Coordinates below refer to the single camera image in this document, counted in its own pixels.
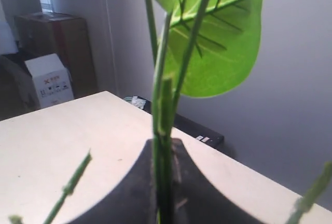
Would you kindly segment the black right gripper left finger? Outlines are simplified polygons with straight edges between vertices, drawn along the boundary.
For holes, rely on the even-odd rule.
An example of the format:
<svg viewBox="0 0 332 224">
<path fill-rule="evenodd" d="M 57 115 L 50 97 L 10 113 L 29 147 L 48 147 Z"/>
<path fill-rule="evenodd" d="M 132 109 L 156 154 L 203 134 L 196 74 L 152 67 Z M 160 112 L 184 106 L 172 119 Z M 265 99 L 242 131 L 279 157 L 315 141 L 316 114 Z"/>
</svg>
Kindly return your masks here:
<svg viewBox="0 0 332 224">
<path fill-rule="evenodd" d="M 134 165 L 116 187 L 70 223 L 156 223 L 151 157 L 152 141 L 147 140 Z"/>
</svg>

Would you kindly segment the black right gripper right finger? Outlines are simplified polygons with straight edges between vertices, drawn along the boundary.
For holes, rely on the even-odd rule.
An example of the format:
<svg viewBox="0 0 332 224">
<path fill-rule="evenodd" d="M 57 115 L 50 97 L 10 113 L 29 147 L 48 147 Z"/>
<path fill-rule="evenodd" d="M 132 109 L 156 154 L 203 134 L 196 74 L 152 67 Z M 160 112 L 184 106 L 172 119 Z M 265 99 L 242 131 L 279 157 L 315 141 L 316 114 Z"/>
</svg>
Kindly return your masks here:
<svg viewBox="0 0 332 224">
<path fill-rule="evenodd" d="M 183 142 L 172 139 L 174 223 L 262 223 L 203 175 Z"/>
</svg>

